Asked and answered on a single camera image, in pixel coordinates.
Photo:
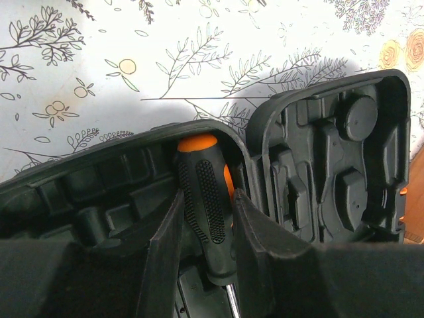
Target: open tool case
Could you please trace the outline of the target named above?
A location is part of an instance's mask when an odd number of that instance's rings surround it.
[[[0,316],[231,317],[225,289],[207,279],[201,245],[184,221],[176,152],[181,138],[195,134],[217,137],[231,172],[235,231],[245,229],[237,253],[250,240],[249,215],[258,226],[272,222],[270,233],[284,228],[300,245],[403,242],[409,104],[401,72],[361,74],[271,97],[253,113],[246,142],[222,123],[193,121],[21,172],[0,185],[0,236],[7,239],[0,243]],[[267,240],[284,244],[277,232]],[[252,276],[241,283],[247,270],[238,275],[242,316],[274,310],[279,317],[284,302],[276,295],[263,306],[246,291],[247,283],[272,285],[253,276],[276,263],[252,261],[258,253],[252,240],[246,246],[237,254]],[[243,264],[237,261],[238,271]]]

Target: wooden surface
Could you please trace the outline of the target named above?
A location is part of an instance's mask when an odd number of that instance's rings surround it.
[[[403,222],[408,241],[422,242],[424,238],[424,151],[420,151],[409,169],[409,185]]]

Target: orange flower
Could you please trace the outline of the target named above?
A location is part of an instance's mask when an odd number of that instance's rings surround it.
[[[386,43],[384,43],[380,52],[378,67],[381,70],[394,68],[398,63],[400,51],[401,48],[398,42],[394,40],[388,40]]]
[[[406,68],[410,72],[416,72],[424,62],[424,30],[415,29],[406,42],[405,49]]]

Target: black plastic tool case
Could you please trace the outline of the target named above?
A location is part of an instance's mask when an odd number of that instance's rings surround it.
[[[1,184],[0,236],[101,247],[171,205],[179,139],[211,132],[235,187],[299,238],[403,242],[409,96],[397,70],[361,74],[271,97],[253,113],[246,142],[222,123],[194,121],[99,144]],[[87,208],[95,212],[81,220]],[[230,317],[186,222],[181,236],[174,317]]]

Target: black and orange screwdriver handle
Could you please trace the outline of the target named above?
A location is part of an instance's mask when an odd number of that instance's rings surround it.
[[[178,174],[185,197],[185,219],[199,237],[212,283],[235,283],[232,198],[234,186],[218,140],[212,134],[178,144]]]

